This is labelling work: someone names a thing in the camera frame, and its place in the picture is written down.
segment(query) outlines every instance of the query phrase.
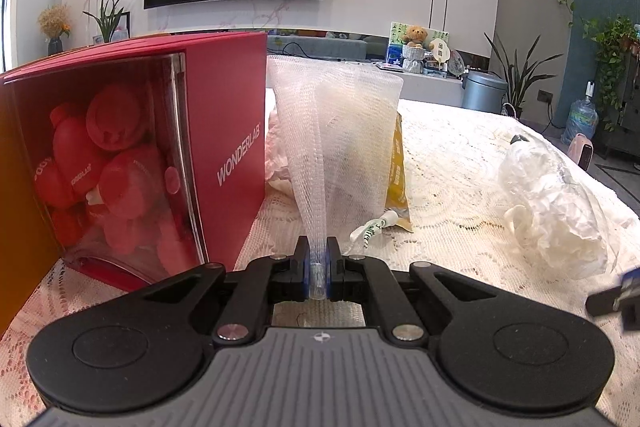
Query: white mesh net bag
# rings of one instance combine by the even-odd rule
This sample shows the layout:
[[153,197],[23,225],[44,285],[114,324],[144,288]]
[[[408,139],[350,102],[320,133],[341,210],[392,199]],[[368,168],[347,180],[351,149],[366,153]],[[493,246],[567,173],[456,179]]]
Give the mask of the white mesh net bag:
[[348,241],[384,211],[402,80],[368,65],[273,56],[267,75],[310,244],[309,295],[321,299],[326,237]]

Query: dark vase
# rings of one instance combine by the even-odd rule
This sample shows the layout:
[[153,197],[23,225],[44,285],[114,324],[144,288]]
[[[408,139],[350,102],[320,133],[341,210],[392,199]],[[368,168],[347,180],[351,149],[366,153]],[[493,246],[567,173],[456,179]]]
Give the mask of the dark vase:
[[53,37],[51,40],[49,40],[49,52],[47,53],[47,55],[49,55],[49,57],[51,55],[55,55],[56,53],[62,53],[64,50],[62,49],[62,41],[60,40],[60,37]]

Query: metal screw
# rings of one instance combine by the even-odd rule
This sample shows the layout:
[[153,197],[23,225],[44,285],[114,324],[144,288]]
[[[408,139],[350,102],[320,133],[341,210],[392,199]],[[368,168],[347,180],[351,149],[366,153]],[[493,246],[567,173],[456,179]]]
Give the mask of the metal screw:
[[393,331],[393,336],[399,341],[416,341],[424,335],[424,330],[415,324],[400,324]]
[[218,328],[218,336],[224,341],[240,341],[249,334],[242,324],[225,324]]

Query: gray ridged panel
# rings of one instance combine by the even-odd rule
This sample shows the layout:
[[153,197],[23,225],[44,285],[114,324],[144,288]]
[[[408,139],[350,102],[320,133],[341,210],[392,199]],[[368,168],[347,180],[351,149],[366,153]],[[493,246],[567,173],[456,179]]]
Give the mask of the gray ridged panel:
[[222,349],[184,394],[118,418],[50,409],[33,427],[606,427],[595,409],[553,419],[502,416],[465,400],[422,350],[376,330],[270,328]]

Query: wall outlet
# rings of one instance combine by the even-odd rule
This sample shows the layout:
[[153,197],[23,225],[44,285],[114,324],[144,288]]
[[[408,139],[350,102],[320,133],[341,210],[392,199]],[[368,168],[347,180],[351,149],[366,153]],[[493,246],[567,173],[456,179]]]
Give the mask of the wall outlet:
[[551,103],[554,99],[553,93],[548,91],[543,91],[542,89],[538,90],[538,101],[544,103]]

